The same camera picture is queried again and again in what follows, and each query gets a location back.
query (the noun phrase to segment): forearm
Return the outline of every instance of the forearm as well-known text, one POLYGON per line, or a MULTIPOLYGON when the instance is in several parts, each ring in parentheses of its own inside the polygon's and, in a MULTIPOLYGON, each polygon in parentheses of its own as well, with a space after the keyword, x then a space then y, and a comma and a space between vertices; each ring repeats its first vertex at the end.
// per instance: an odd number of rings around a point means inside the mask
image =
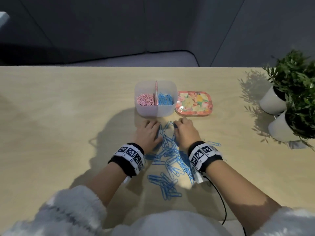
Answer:
POLYGON ((102 201, 104 206, 108 206, 117 189, 127 175, 119 165, 110 162, 100 173, 86 184, 102 201))
POLYGON ((281 206, 222 160, 206 170, 248 234, 258 230, 281 206))

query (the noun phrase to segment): floral pattern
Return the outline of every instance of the floral pattern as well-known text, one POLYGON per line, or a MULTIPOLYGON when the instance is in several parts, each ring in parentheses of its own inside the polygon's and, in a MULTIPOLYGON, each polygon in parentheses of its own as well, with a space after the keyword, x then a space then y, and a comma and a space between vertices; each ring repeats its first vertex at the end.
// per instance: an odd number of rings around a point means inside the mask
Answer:
POLYGON ((212 112, 211 97, 205 92, 179 91, 176 112, 179 115, 209 115, 212 112))

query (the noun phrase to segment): hand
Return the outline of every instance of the hand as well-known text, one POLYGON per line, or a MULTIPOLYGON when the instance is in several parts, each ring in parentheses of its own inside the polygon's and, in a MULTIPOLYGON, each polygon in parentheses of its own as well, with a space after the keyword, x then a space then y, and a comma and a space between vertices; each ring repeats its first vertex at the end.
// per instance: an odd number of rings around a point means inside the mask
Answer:
POLYGON ((144 121, 141 126, 137 128, 133 143, 142 147, 144 154, 151 152, 153 148, 163 140, 162 136, 155 139, 160 124, 161 123, 156 120, 144 121))
POLYGON ((195 129, 191 120, 183 117, 178 121, 174 121, 174 123, 177 126, 177 128, 174 128, 174 134, 180 147, 187 151, 191 144, 201 141, 199 132, 195 129))

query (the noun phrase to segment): potted plant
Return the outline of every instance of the potted plant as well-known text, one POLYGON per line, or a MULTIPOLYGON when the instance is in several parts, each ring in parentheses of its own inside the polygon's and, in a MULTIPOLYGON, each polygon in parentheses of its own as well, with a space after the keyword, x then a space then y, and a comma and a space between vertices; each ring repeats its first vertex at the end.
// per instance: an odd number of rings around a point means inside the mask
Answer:
POLYGON ((305 82, 308 90, 289 95, 287 110, 268 126, 270 135, 281 142, 315 138, 315 84, 305 82))
POLYGON ((277 59, 275 68, 263 68, 273 86, 259 102, 262 110, 273 115, 283 112, 286 110, 285 96, 298 95, 305 90, 304 79, 308 77, 309 69, 314 67, 308 65, 306 59, 301 51, 292 50, 283 59, 277 59))

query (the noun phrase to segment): wristband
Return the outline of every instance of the wristband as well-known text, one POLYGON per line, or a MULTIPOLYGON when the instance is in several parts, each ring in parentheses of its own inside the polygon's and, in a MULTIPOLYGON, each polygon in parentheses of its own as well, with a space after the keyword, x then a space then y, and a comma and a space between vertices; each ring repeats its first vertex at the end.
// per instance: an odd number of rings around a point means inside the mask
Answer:
POLYGON ((135 144, 128 143, 120 147, 108 161, 118 164, 124 173, 130 177, 138 175, 144 165, 143 149, 135 144))
POLYGON ((221 152, 203 141, 193 143, 189 147, 188 153, 192 165, 201 172, 205 172, 212 162, 222 160, 221 152))

